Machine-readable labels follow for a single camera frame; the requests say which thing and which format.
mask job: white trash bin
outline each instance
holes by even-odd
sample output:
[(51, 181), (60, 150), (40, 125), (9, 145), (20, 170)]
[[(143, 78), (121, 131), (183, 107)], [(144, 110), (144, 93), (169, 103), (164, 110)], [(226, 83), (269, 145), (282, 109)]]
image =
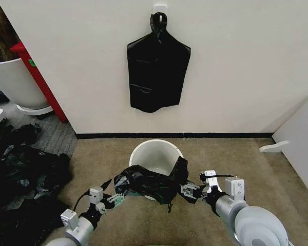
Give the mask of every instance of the white trash bin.
[(184, 157), (172, 143), (153, 139), (141, 143), (134, 149), (129, 166), (140, 165), (150, 171), (169, 176), (179, 156)]

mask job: hanging garbage bag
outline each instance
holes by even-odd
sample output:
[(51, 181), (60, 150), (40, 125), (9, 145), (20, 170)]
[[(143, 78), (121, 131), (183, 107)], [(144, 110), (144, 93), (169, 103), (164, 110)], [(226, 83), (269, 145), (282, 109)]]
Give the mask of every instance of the hanging garbage bag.
[(114, 178), (114, 187), (116, 193), (150, 196), (160, 204), (169, 204), (187, 178), (187, 160), (179, 156), (169, 176), (135, 165)]
[(179, 104), (190, 58), (190, 47), (166, 30), (164, 13), (151, 15), (150, 26), (127, 47), (130, 105), (147, 113)]

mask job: metal bracket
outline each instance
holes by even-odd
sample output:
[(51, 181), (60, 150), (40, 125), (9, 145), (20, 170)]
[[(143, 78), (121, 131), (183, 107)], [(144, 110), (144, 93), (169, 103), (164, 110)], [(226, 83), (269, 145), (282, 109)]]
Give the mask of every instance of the metal bracket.
[(195, 185), (192, 182), (189, 182), (180, 187), (180, 192), (187, 197), (197, 199), (198, 197), (194, 196), (194, 191), (198, 190), (199, 188), (200, 188), (199, 186)]
[(114, 208), (121, 205), (124, 202), (124, 195), (115, 194), (107, 199), (109, 203), (114, 203)]
[[(216, 171), (215, 170), (207, 170), (207, 171), (204, 171), (204, 175), (205, 176), (215, 176), (216, 175)], [(217, 186), (218, 190), (220, 192), (222, 192), (219, 184), (218, 184), (218, 179), (216, 177), (213, 177), (213, 178), (206, 178), (205, 181), (204, 181), (204, 184), (205, 185), (208, 185), (209, 188), (207, 190), (208, 193), (211, 193), (211, 187), (214, 187), (214, 186)]]

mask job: wall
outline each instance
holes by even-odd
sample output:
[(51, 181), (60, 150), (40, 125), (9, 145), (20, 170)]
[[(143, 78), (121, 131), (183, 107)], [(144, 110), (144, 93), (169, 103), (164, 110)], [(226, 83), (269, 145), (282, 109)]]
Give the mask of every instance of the wall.
[[(154, 3), (191, 47), (178, 106), (129, 106)], [(274, 132), (308, 96), (308, 0), (0, 0), (77, 133)]]

